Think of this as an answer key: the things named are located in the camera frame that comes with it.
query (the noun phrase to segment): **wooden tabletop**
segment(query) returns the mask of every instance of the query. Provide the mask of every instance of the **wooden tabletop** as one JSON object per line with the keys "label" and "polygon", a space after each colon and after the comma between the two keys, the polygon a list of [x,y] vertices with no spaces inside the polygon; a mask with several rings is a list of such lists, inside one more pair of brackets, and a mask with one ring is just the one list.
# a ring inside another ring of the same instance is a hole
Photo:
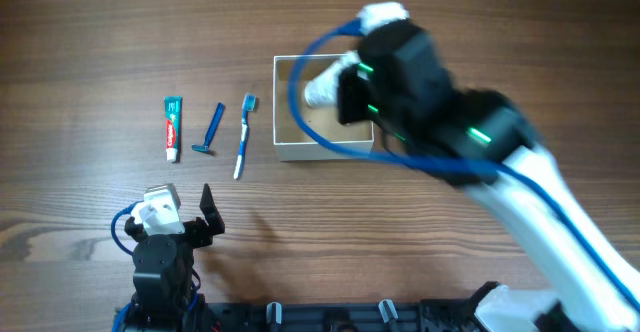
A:
{"label": "wooden tabletop", "polygon": [[[109,329],[134,292],[111,218],[168,182],[183,219],[199,215],[209,183],[226,221],[227,233],[196,252],[209,301],[547,286],[487,212],[439,181],[276,159],[273,56],[300,53],[379,1],[0,0],[0,330]],[[460,86],[494,87],[523,109],[577,198],[640,266],[640,0],[396,1],[431,31]],[[247,92],[260,105],[235,181]],[[184,97],[178,164],[165,160],[168,95]],[[227,110],[216,155],[191,151],[218,102]]]}

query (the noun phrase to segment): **toothpaste tube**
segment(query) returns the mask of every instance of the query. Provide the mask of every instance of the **toothpaste tube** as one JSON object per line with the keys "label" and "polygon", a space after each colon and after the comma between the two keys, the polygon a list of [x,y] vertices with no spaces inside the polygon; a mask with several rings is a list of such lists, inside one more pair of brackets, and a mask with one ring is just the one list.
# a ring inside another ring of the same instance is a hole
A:
{"label": "toothpaste tube", "polygon": [[167,161],[178,159],[178,138],[180,135],[180,113],[182,112],[182,97],[171,96],[164,98],[164,114],[167,118],[165,130],[167,132]]}

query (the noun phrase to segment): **toothbrush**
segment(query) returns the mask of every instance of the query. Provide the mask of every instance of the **toothbrush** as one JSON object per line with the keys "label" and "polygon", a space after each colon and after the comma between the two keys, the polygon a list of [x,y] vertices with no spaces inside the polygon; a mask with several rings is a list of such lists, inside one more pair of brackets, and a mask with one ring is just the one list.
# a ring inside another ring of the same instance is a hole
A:
{"label": "toothbrush", "polygon": [[238,149],[238,159],[236,160],[236,170],[233,178],[238,179],[242,174],[244,166],[244,153],[247,150],[247,139],[249,138],[249,124],[247,123],[247,115],[256,108],[258,98],[250,93],[244,95],[242,102],[242,136],[240,137],[240,149]]}

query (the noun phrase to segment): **open box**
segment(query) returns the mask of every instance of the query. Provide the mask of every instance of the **open box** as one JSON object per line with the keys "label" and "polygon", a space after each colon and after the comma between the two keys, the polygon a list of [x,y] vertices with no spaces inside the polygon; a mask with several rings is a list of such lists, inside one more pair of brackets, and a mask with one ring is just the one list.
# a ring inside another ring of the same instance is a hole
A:
{"label": "open box", "polygon": [[[300,114],[307,124],[326,139],[345,147],[371,151],[373,123],[358,122],[348,126],[338,123],[336,107],[311,108],[304,100],[304,87],[340,58],[341,54],[312,55],[298,83]],[[307,136],[289,112],[287,84],[295,60],[300,56],[273,58],[273,145],[280,161],[328,160],[349,158],[329,151]]]}

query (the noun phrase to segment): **toothbrush head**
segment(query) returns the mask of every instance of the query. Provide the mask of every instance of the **toothbrush head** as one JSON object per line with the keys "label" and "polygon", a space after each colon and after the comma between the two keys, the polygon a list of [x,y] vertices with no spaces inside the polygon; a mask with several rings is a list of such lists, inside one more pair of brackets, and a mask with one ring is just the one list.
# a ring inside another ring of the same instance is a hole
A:
{"label": "toothbrush head", "polygon": [[256,103],[258,102],[258,97],[247,93],[244,95],[244,102],[242,103],[242,109],[248,112],[253,112],[256,109]]}

